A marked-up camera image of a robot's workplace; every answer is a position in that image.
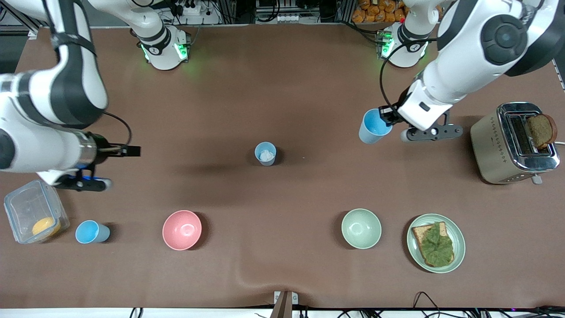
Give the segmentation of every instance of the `cup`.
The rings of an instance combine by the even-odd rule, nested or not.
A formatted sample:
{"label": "cup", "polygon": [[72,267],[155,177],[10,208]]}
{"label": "cup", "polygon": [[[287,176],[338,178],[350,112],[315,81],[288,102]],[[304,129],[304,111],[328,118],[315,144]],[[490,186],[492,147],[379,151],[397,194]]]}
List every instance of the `cup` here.
{"label": "cup", "polygon": [[[269,153],[264,153],[265,151],[269,151],[269,153],[272,154],[272,157],[269,157]],[[257,158],[263,166],[270,166],[274,164],[276,156],[277,148],[268,141],[264,141],[255,147],[255,158]]]}
{"label": "cup", "polygon": [[366,144],[374,144],[392,130],[392,125],[387,126],[381,118],[378,108],[370,109],[363,116],[359,138]]}
{"label": "cup", "polygon": [[75,232],[75,238],[79,243],[100,243],[110,236],[110,229],[96,221],[88,220],[81,223]]}

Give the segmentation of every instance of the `green bowl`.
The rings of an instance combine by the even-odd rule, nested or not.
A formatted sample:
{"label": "green bowl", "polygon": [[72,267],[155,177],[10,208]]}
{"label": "green bowl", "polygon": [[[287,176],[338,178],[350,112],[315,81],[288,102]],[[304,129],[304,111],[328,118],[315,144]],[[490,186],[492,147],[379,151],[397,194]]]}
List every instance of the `green bowl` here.
{"label": "green bowl", "polygon": [[[444,266],[444,267],[432,267],[425,263],[424,258],[418,248],[418,243],[416,238],[414,237],[414,233],[412,232],[412,228],[416,226],[428,225],[433,224],[435,222],[445,222],[445,227],[447,229],[447,235],[453,241],[453,254],[455,258],[451,262],[451,264]],[[445,216],[439,214],[424,214],[417,217],[410,227],[408,228],[408,233],[406,234],[406,243],[408,244],[408,251],[412,258],[420,265],[423,269],[438,274],[445,274],[449,273],[452,270],[455,270],[465,258],[465,239],[463,238],[463,233],[457,225],[450,219],[446,218]]]}
{"label": "green bowl", "polygon": [[345,240],[362,250],[375,246],[381,238],[381,232],[381,221],[369,210],[351,210],[341,221],[341,234]]}

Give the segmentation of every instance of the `lemon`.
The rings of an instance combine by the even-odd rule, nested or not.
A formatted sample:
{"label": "lemon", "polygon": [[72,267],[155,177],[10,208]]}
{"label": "lemon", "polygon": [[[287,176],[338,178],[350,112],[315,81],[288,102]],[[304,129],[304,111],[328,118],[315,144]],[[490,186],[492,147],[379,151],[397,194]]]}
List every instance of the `lemon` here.
{"label": "lemon", "polygon": [[[48,228],[52,227],[54,223],[55,223],[55,219],[53,219],[52,217],[42,218],[41,220],[37,221],[33,225],[33,228],[32,228],[33,235],[37,235],[37,234],[47,230]],[[57,223],[57,225],[53,229],[53,232],[51,232],[51,234],[49,234],[49,235],[51,236],[51,235],[57,233],[60,228],[61,228],[61,224]]]}

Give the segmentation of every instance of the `pink bowl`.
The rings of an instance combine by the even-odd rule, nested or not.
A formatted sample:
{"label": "pink bowl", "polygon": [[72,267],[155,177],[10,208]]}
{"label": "pink bowl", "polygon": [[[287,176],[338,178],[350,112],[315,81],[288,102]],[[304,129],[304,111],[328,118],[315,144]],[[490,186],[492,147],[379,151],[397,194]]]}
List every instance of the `pink bowl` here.
{"label": "pink bowl", "polygon": [[181,210],[171,214],[163,225],[163,240],[175,251],[196,244],[202,234],[202,223],[194,212]]}

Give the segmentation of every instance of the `white tissue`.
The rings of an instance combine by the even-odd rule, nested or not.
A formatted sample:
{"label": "white tissue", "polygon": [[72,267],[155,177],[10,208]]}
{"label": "white tissue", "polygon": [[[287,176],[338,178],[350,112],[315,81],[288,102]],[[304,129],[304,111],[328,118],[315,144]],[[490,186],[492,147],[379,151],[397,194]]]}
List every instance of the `white tissue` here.
{"label": "white tissue", "polygon": [[273,158],[275,158],[275,155],[266,149],[261,151],[259,155],[259,160],[261,161],[271,161]]}

